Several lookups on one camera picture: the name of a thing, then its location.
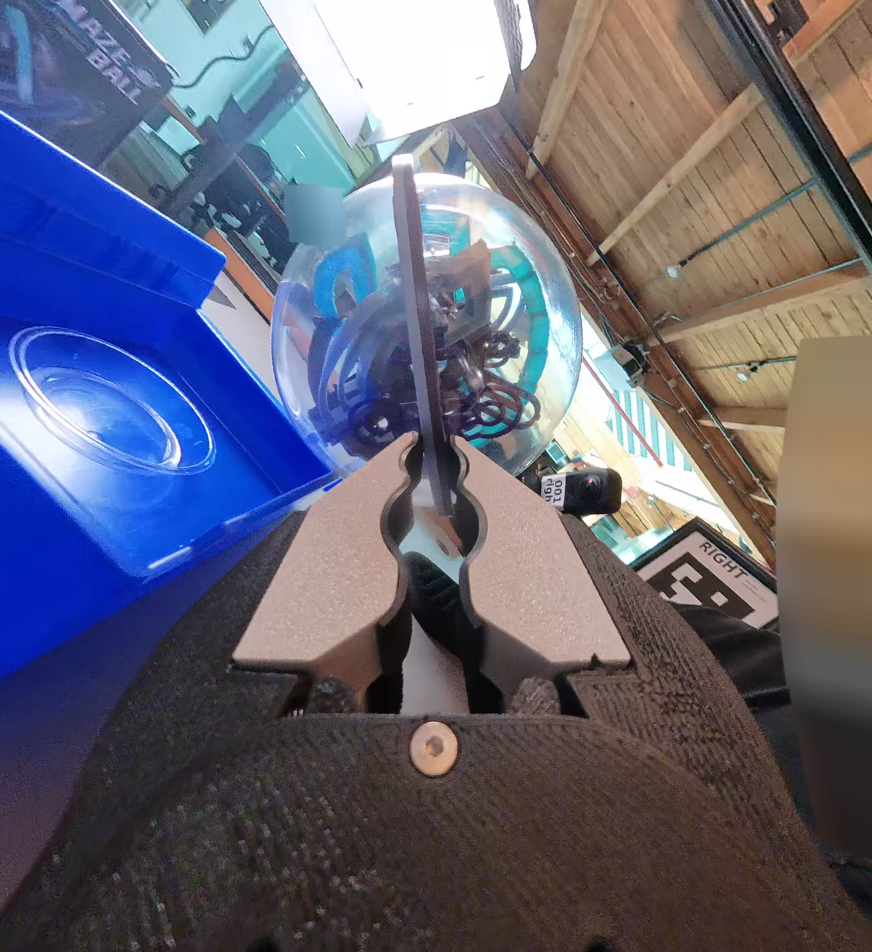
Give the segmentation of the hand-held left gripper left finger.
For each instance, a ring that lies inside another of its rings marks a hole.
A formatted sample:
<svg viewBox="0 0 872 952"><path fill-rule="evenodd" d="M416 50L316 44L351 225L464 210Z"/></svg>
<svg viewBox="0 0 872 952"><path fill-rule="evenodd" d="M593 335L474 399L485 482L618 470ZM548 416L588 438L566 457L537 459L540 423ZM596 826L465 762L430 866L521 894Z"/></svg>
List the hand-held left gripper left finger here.
<svg viewBox="0 0 872 952"><path fill-rule="evenodd" d="M358 697L402 678L411 639L399 543L413 432L313 503L232 654L249 670L344 682Z"/></svg>

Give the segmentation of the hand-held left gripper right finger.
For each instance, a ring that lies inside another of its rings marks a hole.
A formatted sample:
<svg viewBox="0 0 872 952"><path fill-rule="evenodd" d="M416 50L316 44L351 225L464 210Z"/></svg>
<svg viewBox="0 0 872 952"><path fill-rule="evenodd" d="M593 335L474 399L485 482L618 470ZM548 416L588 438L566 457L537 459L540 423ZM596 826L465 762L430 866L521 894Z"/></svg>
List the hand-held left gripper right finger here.
<svg viewBox="0 0 872 952"><path fill-rule="evenodd" d="M528 678L627 668L630 651L558 510L466 440L451 445L467 546L459 585L483 631L482 673L514 693Z"/></svg>

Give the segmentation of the clear plastic maze ball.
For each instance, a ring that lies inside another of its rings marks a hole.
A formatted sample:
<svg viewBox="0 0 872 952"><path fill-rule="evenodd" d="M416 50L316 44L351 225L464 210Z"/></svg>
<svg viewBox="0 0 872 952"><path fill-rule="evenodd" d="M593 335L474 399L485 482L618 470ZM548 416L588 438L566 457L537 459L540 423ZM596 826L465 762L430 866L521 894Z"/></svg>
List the clear plastic maze ball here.
<svg viewBox="0 0 872 952"><path fill-rule="evenodd" d="M541 227L497 191L442 173L414 184L445 433L519 477L578 384L572 279ZM419 430L393 185L387 176L345 195L338 241L298 244L275 294L283 409L340 478Z"/></svg>

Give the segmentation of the blue plastic bin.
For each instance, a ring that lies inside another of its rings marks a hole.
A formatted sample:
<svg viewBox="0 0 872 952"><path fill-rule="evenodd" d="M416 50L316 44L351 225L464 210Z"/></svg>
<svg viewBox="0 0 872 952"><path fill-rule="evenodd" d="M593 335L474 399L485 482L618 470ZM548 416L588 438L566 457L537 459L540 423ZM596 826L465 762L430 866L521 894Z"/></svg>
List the blue plastic bin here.
<svg viewBox="0 0 872 952"><path fill-rule="evenodd" d="M204 313L224 257L0 111L0 681L333 481ZM38 420L8 346L64 327L151 363L209 423L190 477L112 470Z"/></svg>

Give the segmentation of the person's black sweatshirt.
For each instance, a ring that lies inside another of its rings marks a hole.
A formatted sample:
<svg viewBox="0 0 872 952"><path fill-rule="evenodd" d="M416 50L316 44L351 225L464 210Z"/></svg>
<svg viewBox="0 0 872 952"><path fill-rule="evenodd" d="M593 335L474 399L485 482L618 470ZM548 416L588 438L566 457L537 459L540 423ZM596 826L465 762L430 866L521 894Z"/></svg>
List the person's black sweatshirt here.
<svg viewBox="0 0 872 952"><path fill-rule="evenodd" d="M704 605L674 608L728 673L749 708L790 703L782 641L774 626L755 627Z"/></svg>

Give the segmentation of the bright light panel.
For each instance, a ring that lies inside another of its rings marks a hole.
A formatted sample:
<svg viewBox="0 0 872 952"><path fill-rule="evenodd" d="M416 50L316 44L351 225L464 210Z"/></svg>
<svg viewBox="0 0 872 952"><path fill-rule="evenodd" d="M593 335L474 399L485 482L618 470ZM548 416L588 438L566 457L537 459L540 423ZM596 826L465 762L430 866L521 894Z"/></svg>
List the bright light panel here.
<svg viewBox="0 0 872 952"><path fill-rule="evenodd" d="M527 1L263 1L354 148L497 105L537 51Z"/></svg>

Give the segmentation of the dark blue cardboard box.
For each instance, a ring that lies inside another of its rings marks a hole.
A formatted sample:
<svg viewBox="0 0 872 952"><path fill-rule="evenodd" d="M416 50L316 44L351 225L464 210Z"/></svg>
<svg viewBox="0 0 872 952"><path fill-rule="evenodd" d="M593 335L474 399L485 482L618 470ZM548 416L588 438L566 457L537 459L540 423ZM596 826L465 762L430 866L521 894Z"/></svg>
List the dark blue cardboard box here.
<svg viewBox="0 0 872 952"><path fill-rule="evenodd" d="M90 168L159 106L172 69L109 1L0 1L0 111Z"/></svg>

